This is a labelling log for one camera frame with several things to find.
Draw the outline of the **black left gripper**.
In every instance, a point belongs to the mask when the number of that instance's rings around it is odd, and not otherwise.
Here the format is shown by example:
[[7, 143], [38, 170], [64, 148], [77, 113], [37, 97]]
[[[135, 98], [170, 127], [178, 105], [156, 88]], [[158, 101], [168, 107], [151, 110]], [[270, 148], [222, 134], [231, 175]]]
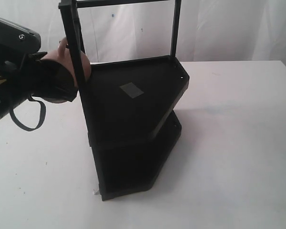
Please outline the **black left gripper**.
[[29, 96], [48, 102], [72, 102], [76, 98], [77, 87], [70, 71], [56, 61], [42, 60], [46, 54], [0, 51], [0, 115]]

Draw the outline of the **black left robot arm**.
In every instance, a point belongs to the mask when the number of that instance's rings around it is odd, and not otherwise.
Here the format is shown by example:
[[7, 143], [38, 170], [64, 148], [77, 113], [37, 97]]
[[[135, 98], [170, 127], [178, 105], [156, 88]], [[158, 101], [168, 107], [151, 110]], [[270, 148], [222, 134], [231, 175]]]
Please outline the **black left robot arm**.
[[25, 100], [42, 98], [51, 103], [71, 102], [77, 95], [74, 77], [62, 61], [40, 52], [40, 35], [26, 27], [0, 18], [0, 119], [10, 115], [21, 129], [31, 132], [45, 120], [46, 106], [40, 104], [36, 127], [25, 126], [14, 109]]

